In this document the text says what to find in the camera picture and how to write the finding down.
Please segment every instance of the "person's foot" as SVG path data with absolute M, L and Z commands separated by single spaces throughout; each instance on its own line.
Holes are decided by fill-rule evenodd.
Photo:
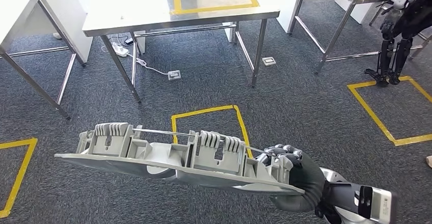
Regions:
M 426 163 L 432 168 L 432 155 L 426 157 Z
M 60 36 L 60 34 L 58 34 L 58 33 L 53 33 L 52 35 L 58 40 L 60 40 L 62 38 L 62 36 Z

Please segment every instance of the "robot leg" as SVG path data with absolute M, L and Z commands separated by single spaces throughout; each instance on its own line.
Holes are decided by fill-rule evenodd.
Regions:
M 392 85 L 397 85 L 400 83 L 399 76 L 402 72 L 405 61 L 407 61 L 410 55 L 411 47 L 413 46 L 413 38 L 403 37 L 402 40 L 397 45 L 396 58 L 394 61 L 395 69 L 389 72 L 389 82 Z
M 365 73 L 369 74 L 376 80 L 376 85 L 379 87 L 386 87 L 388 85 L 387 76 L 389 75 L 389 68 L 391 58 L 393 57 L 394 38 L 385 39 L 381 45 L 381 52 L 378 56 L 378 65 L 376 71 L 366 69 Z

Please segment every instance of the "metal rod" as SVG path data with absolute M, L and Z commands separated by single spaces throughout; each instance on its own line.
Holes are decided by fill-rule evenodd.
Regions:
M 336 32 L 334 33 L 334 35 L 332 37 L 332 40 L 330 41 L 329 45 L 327 46 L 325 53 L 322 55 L 322 59 L 319 62 L 318 66 L 315 70 L 315 74 L 318 74 L 321 71 L 324 64 L 326 63 L 326 59 L 329 57 L 329 54 L 333 51 L 333 48 L 335 47 L 336 41 L 338 40 L 343 28 L 345 27 L 346 22 L 348 21 L 349 17 L 351 16 L 351 13 L 353 12 L 356 4 L 357 4 L 357 0 L 353 0 L 349 4 L 348 9 L 346 10 L 345 14 L 343 15 L 343 18 L 340 21 L 339 26 L 336 29 Z
M 426 37 L 423 33 L 419 33 L 419 35 L 418 35 L 421 39 L 423 39 L 423 40 L 427 40 L 428 39 L 428 37 Z
M 408 60 L 414 59 L 429 44 L 429 42 L 431 40 L 432 40 L 432 35 L 430 35 L 428 38 L 426 38 L 424 40 L 424 42 L 420 46 L 418 46 L 419 47 L 418 50 L 415 51 L 412 55 L 410 55 L 410 57 L 408 58 Z
M 259 30 L 259 37 L 258 37 L 258 46 L 257 51 L 255 55 L 255 64 L 254 64 L 254 72 L 252 74 L 252 87 L 254 88 L 256 85 L 256 81 L 258 79 L 258 70 L 259 70 L 259 63 L 261 62 L 261 54 L 262 54 L 262 46 L 264 43 L 264 36 L 265 36 L 265 29 L 267 27 L 267 19 L 261 20 L 261 28 Z
M 312 34 L 312 32 L 309 30 L 309 28 L 303 23 L 302 19 L 300 19 L 300 17 L 298 17 L 298 16 L 296 16 L 295 19 L 302 26 L 302 28 L 306 31 L 306 33 L 309 35 L 309 37 L 312 39 L 312 41 L 315 43 L 315 45 L 319 48 L 319 50 L 322 53 L 325 53 L 326 51 L 321 46 L 321 44 L 318 42 L 318 39 Z
M 173 131 L 150 130 L 150 129 L 136 129 L 136 128 L 133 128 L 132 131 L 150 132 L 150 133 L 157 133 L 157 134 L 164 134 L 164 135 L 175 135 L 175 136 L 196 136 L 194 134 L 188 134 L 188 133 L 180 133 L 180 132 L 173 132 Z
M 53 48 L 39 49 L 39 50 L 33 50 L 33 51 L 11 53 L 11 54 L 9 54 L 9 56 L 21 57 L 21 56 L 27 56 L 27 55 L 42 54 L 42 53 L 49 53 L 49 52 L 59 52 L 59 51 L 66 51 L 66 50 L 69 50 L 69 47 L 53 47 Z
M 376 18 L 378 18 L 382 10 L 383 10 L 383 6 L 380 6 L 377 12 L 375 13 L 375 15 L 373 16 L 372 20 L 369 22 L 369 26 L 372 26 L 372 24 L 375 22 Z
M 45 5 L 43 4 L 43 2 L 41 0 L 38 0 L 38 5 L 41 7 L 43 13 L 46 15 L 46 17 L 49 19 L 49 21 L 51 22 L 52 26 L 54 26 L 54 29 L 56 29 L 57 33 L 59 33 L 59 35 L 62 37 L 62 39 L 66 42 L 66 45 L 69 47 L 69 49 L 72 51 L 72 53 L 76 53 L 78 54 L 78 52 L 76 51 L 75 47 L 72 45 L 72 43 L 70 42 L 69 38 L 66 36 L 66 34 L 62 31 L 62 29 L 59 27 L 59 25 L 57 24 L 57 22 L 54 20 L 54 18 L 51 16 L 51 14 L 49 13 L 49 11 L 47 10 L 47 8 L 45 7 Z M 86 63 L 84 63 L 84 60 L 79 56 L 79 54 L 77 55 L 76 59 L 78 60 L 78 62 L 82 65 L 85 66 Z
M 140 54 L 141 54 L 141 53 L 142 53 L 142 52 L 141 52 L 141 48 L 140 48 L 140 46 L 138 45 L 138 41 L 137 41 L 137 38 L 135 37 L 135 33 L 130 32 L 130 35 L 132 36 L 133 43 L 136 43 L 136 44 L 137 44 L 138 52 L 140 52 Z
M 106 46 L 106 49 L 108 50 L 108 52 L 111 55 L 111 58 L 113 59 L 114 63 L 116 64 L 117 68 L 120 71 L 120 74 L 122 75 L 124 81 L 126 82 L 127 87 L 129 87 L 130 91 L 132 92 L 133 96 L 135 97 L 135 99 L 137 100 L 138 103 L 141 103 L 141 98 L 138 95 L 135 87 L 133 86 L 133 84 L 130 82 L 129 77 L 127 76 L 126 70 L 124 69 L 123 65 L 121 64 L 119 57 L 117 57 L 116 52 L 113 49 L 113 46 L 111 46 L 111 42 L 109 40 L 109 38 L 106 35 L 102 35 L 100 36 L 103 43 Z
M 46 101 L 48 101 L 54 108 L 56 108 L 59 113 L 66 119 L 70 119 L 69 115 L 66 113 L 66 111 L 63 110 L 63 108 L 56 103 L 56 101 L 50 97 L 50 95 L 39 85 L 33 78 L 27 74 L 25 70 L 23 70 L 14 60 L 11 56 L 9 56 L 5 50 L 2 50 L 0 48 L 0 55 L 3 57 L 3 59 L 6 60 Z
M 246 46 L 243 43 L 243 39 L 241 38 L 240 32 L 235 32 L 235 35 L 237 36 L 238 42 L 240 43 L 240 47 L 243 50 L 243 53 L 245 54 L 246 60 L 249 63 L 249 66 L 251 67 L 251 70 L 254 70 L 254 64 L 252 63 L 251 57 L 249 56 L 248 51 L 246 50 Z
M 196 135 L 196 134 L 180 133 L 180 132 L 173 132 L 173 131 L 160 131 L 160 130 L 137 129 L 137 128 L 133 128 L 132 131 L 150 132 L 150 133 L 157 133 L 157 134 L 164 134 L 164 135 L 175 135 L 175 136 L 187 136 L 187 137 L 189 137 L 189 136 L 198 136 L 198 137 L 201 137 L 200 135 Z M 222 134 L 219 134 L 219 136 L 220 137 L 227 137 L 226 135 L 222 135 Z M 143 140 L 140 140 L 140 139 L 133 139 L 133 141 L 144 142 Z M 266 151 L 262 151 L 260 149 L 256 149 L 256 148 L 253 148 L 253 147 L 250 147 L 250 146 L 246 146 L 246 148 L 250 149 L 250 150 L 253 150 L 253 151 L 257 151 L 257 152 L 266 154 L 266 155 L 274 157 L 274 158 L 277 158 L 275 155 L 273 155 L 271 153 L 268 153 Z
M 60 88 L 59 96 L 57 97 L 56 103 L 60 105 L 62 103 L 63 94 L 65 93 L 66 85 L 69 80 L 70 72 L 72 71 L 73 63 L 75 62 L 76 53 L 72 54 L 72 57 L 70 57 L 70 61 L 68 64 L 68 67 L 66 69 L 65 78 L 63 79 L 62 87 Z
M 422 48 L 422 46 L 414 46 L 411 48 L 411 50 L 417 50 L 417 49 L 421 49 L 421 48 Z M 361 58 L 361 57 L 367 57 L 367 56 L 374 56 L 374 55 L 378 55 L 379 53 L 380 53 L 379 51 L 376 51 L 376 52 L 367 52 L 367 53 L 334 57 L 334 58 L 327 59 L 326 62 L 355 59 L 355 58 Z
M 300 8 L 302 7 L 303 0 L 296 0 L 294 5 L 294 13 L 291 16 L 291 20 L 289 22 L 288 26 L 288 34 L 292 34 L 292 31 L 294 30 L 295 21 L 297 20 L 296 17 L 298 17 Z
M 133 42 L 133 51 L 132 51 L 132 85 L 135 87 L 135 78 L 137 73 L 137 46 L 138 43 Z
M 253 150 L 253 151 L 260 152 L 260 153 L 262 153 L 262 154 L 266 154 L 266 155 L 271 156 L 271 157 L 273 157 L 273 158 L 277 158 L 277 156 L 275 156 L 275 155 L 273 155 L 273 154 L 271 154 L 271 153 L 268 153 L 268 152 L 266 152 L 266 151 L 260 150 L 260 149 L 252 148 L 252 147 L 250 147 L 250 146 L 246 146 L 246 148 L 247 148 L 247 149 L 250 149 L 250 150 Z
M 140 37 L 161 36 L 161 35 L 169 35 L 169 34 L 188 33 L 188 32 L 212 31 L 212 30 L 228 29 L 228 28 L 235 28 L 235 27 L 236 27 L 235 24 L 232 24 L 232 25 L 218 25 L 218 26 L 198 27 L 198 28 L 190 28 L 190 29 L 182 29 L 182 30 L 172 30 L 172 31 L 163 31 L 163 32 L 149 32 L 149 33 L 135 35 L 135 37 L 136 38 L 140 38 Z

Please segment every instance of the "metal table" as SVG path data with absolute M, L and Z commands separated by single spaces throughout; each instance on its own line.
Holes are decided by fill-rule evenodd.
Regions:
M 272 0 L 129 0 L 132 4 L 122 1 L 93 0 L 90 11 L 83 26 L 87 36 L 101 36 L 117 68 L 132 91 L 135 99 L 141 101 L 135 90 L 137 38 L 167 34 L 188 33 L 231 29 L 232 42 L 239 42 L 246 59 L 253 71 L 252 86 L 257 81 L 262 44 L 264 41 L 267 19 L 279 16 L 279 9 Z M 240 21 L 261 20 L 260 34 L 255 61 L 252 62 L 240 33 Z M 181 26 L 206 25 L 232 22 L 228 25 L 191 27 L 181 30 L 151 31 Z M 136 35 L 134 32 L 146 31 Z M 131 79 L 112 49 L 109 34 L 130 32 L 134 38 L 133 64 Z
M 324 66 L 324 64 L 326 62 L 347 60 L 347 59 L 352 59 L 352 58 L 361 58 L 361 57 L 367 57 L 367 56 L 373 56 L 373 55 L 379 54 L 379 51 L 374 51 L 374 52 L 352 54 L 352 55 L 346 55 L 346 56 L 334 57 L 334 58 L 329 57 L 329 54 L 333 51 L 335 43 L 336 43 L 337 39 L 339 38 L 339 35 L 342 32 L 343 28 L 345 27 L 345 24 L 348 21 L 350 15 L 351 15 L 351 12 L 353 11 L 354 7 L 357 4 L 379 3 L 379 2 L 385 2 L 385 1 L 390 1 L 390 0 L 348 0 L 348 1 L 350 1 L 350 5 L 349 5 L 348 9 L 346 10 L 346 13 L 342 18 L 342 21 L 340 22 L 339 27 L 336 29 L 336 32 L 334 33 L 334 35 L 333 35 L 329 45 L 327 46 L 327 48 L 324 48 L 318 42 L 317 38 L 310 32 L 310 30 L 307 28 L 307 26 L 300 19 L 299 11 L 300 11 L 300 7 L 302 5 L 303 0 L 297 0 L 295 3 L 294 14 L 292 15 L 291 22 L 289 24 L 288 33 L 290 35 L 292 35 L 292 31 L 294 30 L 294 25 L 296 22 L 298 22 L 301 25 L 301 27 L 306 31 L 306 33 L 309 35 L 309 37 L 312 39 L 312 41 L 315 43 L 315 45 L 322 52 L 322 54 L 323 54 L 322 59 L 319 62 L 318 66 L 315 70 L 315 74 L 318 74 L 321 71 L 322 67 Z M 421 50 L 426 46 L 426 44 L 428 42 L 429 42 L 429 40 L 426 40 L 422 45 L 414 46 L 411 48 L 411 50 L 415 50 L 415 49 Z
M 71 44 L 70 40 L 67 38 L 65 33 L 61 30 L 59 25 L 56 23 L 54 18 L 51 16 L 48 9 L 45 7 L 45 0 L 0 0 L 2 3 L 2 24 L 0 25 L 0 57 L 8 62 L 44 99 L 46 99 L 54 108 L 56 108 L 59 113 L 66 119 L 70 119 L 66 111 L 60 106 L 63 95 L 66 89 L 66 85 L 69 79 L 70 72 L 72 70 L 75 60 L 85 66 L 85 63 L 77 55 L 75 47 Z M 67 46 L 46 48 L 40 50 L 32 50 L 18 53 L 8 53 L 7 49 L 13 42 L 15 35 L 25 24 L 27 18 L 30 16 L 35 7 L 39 6 L 48 20 L 51 22 L 56 31 L 60 34 L 63 40 L 66 42 Z M 14 57 L 27 56 L 40 53 L 49 53 L 71 50 L 72 56 L 69 61 L 69 65 L 66 70 L 66 74 L 56 100 L 51 98 L 51 96 L 39 85 L 32 77 L 26 73 L 26 71 L 20 67 L 19 64 L 15 62 Z

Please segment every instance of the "floor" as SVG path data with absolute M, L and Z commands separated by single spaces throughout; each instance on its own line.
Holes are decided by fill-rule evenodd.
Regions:
M 341 10 L 334 2 L 305 3 L 301 17 L 321 43 L 328 43 Z M 334 55 L 378 50 L 377 26 L 350 19 Z M 259 22 L 241 23 L 240 32 L 252 52 Z M 42 45 L 62 46 L 51 35 L 21 38 L 10 51 Z M 138 69 L 137 104 L 110 56 L 96 38 L 88 66 L 74 66 L 63 105 L 64 120 L 5 62 L 0 62 L 0 142 L 36 137 L 11 214 L 10 223 L 324 223 L 313 213 L 287 213 L 267 198 L 197 186 L 84 169 L 54 159 L 75 152 L 78 134 L 103 122 L 129 122 L 149 129 L 170 130 L 171 115 L 203 108 L 238 105 L 251 145 L 265 148 L 292 144 L 320 166 L 346 179 L 394 191 L 399 195 L 399 223 L 430 223 L 432 169 L 425 163 L 431 142 L 396 147 L 357 101 L 348 84 L 371 80 L 363 74 L 376 58 L 332 62 L 322 73 L 313 70 L 320 58 L 313 42 L 296 26 L 286 35 L 272 19 L 263 56 L 277 65 L 261 66 L 258 85 L 250 87 L 251 71 L 241 49 L 226 41 L 224 31 L 147 39 L 143 58 L 162 71 L 181 70 L 182 79 L 168 81 Z M 403 72 L 432 94 L 432 49 L 407 63 Z M 68 52 L 20 57 L 26 68 L 56 96 L 69 60 Z M 131 60 L 122 59 L 130 70 Z M 409 82 L 385 89 L 358 89 L 397 139 L 431 133 L 430 102 Z M 233 111 L 180 119 L 178 131 L 214 130 L 241 137 Z M 155 137 L 170 142 L 170 137 Z M 26 146 L 0 150 L 0 209 L 6 202 Z

